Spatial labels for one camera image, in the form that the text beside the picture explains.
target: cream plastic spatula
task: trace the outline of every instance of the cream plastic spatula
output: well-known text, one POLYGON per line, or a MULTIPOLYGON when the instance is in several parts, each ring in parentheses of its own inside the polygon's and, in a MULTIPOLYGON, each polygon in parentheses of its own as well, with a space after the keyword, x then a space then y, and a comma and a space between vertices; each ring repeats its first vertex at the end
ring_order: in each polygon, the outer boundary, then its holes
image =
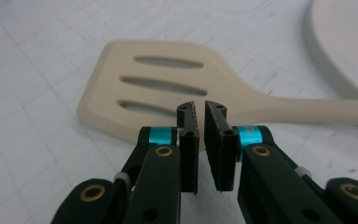
POLYGON ((77 115, 98 129, 136 142, 142 126, 175 126, 176 107, 189 101, 196 104, 203 133, 205 100, 225 105, 231 125, 358 124, 358 100, 267 96, 246 84, 216 52, 200 45, 157 41, 106 45, 77 115))

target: screw hole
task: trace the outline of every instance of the screw hole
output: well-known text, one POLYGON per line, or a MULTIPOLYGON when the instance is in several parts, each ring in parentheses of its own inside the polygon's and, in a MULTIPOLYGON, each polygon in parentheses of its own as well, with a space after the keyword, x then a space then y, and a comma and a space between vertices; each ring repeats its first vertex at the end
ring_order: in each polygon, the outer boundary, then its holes
POLYGON ((358 196, 358 188, 347 187, 346 190, 347 190, 349 193, 358 196))
POLYGON ((319 221, 321 219, 317 212, 309 208, 303 209, 301 214, 310 221, 319 221))
POLYGON ((89 189, 88 191, 86 191, 86 196, 87 197, 95 197, 96 195, 98 195, 101 192, 100 189, 89 189))
POLYGON ((149 208, 144 211, 144 220, 154 221, 158 218, 158 211, 155 208, 149 208))
POLYGON ((167 147, 164 147, 164 148, 160 149, 158 152, 161 154, 167 154, 168 152, 170 152, 170 149, 167 147))

